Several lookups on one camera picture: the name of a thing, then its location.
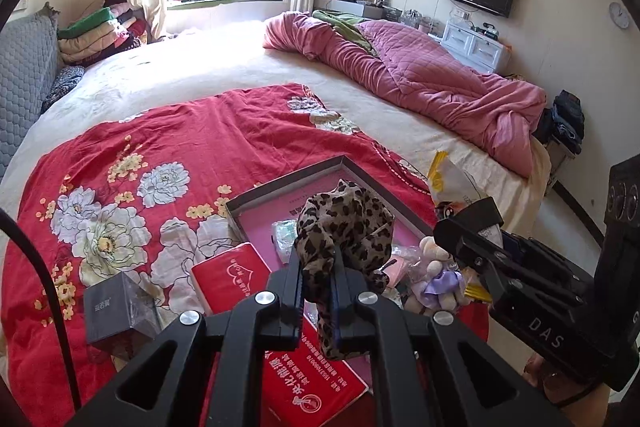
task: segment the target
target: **human hand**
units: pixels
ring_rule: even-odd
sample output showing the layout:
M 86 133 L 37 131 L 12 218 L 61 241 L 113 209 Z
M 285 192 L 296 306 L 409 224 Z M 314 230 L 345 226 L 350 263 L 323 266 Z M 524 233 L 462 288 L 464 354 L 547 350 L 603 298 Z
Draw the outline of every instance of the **human hand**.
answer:
M 585 389 L 584 385 L 555 370 L 553 366 L 537 353 L 534 353 L 524 367 L 522 377 L 535 387 L 544 388 L 551 403 L 558 404 L 577 395 Z M 561 411 L 575 427 L 602 427 L 607 415 L 610 389 L 600 384 L 584 398 L 562 408 Z

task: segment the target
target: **red floral blanket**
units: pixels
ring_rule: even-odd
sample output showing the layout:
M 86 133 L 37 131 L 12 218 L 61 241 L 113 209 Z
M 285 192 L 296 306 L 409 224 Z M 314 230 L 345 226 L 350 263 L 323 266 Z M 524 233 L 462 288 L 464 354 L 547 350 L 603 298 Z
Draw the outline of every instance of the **red floral blanket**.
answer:
M 82 402 L 114 375 L 111 358 L 85 344 L 84 288 L 126 271 L 156 298 L 164 325 L 181 311 L 202 309 L 189 268 L 235 244 L 226 202 L 340 154 L 434 225 L 419 172 L 297 84 L 232 90 L 101 123 L 43 156 L 18 223 L 58 289 Z M 10 384 L 43 427 L 73 414 L 50 316 L 33 268 L 10 243 L 1 310 Z

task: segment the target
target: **silver bolt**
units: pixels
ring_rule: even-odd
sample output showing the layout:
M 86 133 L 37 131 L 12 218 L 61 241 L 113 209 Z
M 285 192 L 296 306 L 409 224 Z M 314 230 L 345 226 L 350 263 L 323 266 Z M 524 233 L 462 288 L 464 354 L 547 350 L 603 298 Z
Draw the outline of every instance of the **silver bolt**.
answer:
M 453 324 L 453 315 L 446 311 L 439 311 L 433 314 L 433 320 L 441 326 L 450 326 Z
M 180 322 L 185 326 L 191 326 L 200 320 L 200 314 L 193 310 L 182 312 L 180 314 Z
M 263 306 L 271 304 L 275 299 L 276 296 L 271 292 L 260 292 L 255 295 L 255 301 Z
M 378 296 L 373 292 L 362 292 L 358 295 L 358 301 L 362 304 L 372 305 L 378 302 Z

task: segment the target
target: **red tissue box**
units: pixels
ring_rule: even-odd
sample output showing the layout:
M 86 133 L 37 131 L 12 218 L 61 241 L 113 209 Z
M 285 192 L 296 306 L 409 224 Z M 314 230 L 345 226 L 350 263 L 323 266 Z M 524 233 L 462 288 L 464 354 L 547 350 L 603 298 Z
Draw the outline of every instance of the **red tissue box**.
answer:
M 244 243 L 196 264 L 191 274 L 207 314 L 216 314 L 264 290 L 270 270 L 255 248 Z M 268 351 L 264 358 L 262 399 L 287 427 L 319 427 L 367 391 L 346 362 L 324 358 L 316 328 L 306 317 L 298 349 Z

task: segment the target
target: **leopard print scrunchie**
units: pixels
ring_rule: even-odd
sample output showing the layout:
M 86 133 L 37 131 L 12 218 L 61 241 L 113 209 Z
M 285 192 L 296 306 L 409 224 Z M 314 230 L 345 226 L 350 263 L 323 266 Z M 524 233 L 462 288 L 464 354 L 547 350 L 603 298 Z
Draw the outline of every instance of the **leopard print scrunchie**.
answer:
M 331 315 L 325 303 L 334 267 L 334 245 L 344 265 L 364 274 L 369 289 L 382 293 L 389 282 L 379 270 L 391 256 L 394 216 L 366 188 L 340 180 L 332 192 L 316 194 L 298 218 L 294 248 L 302 263 L 305 298 L 318 306 L 318 336 L 325 356 L 341 360 L 360 353 L 341 354 L 334 346 Z

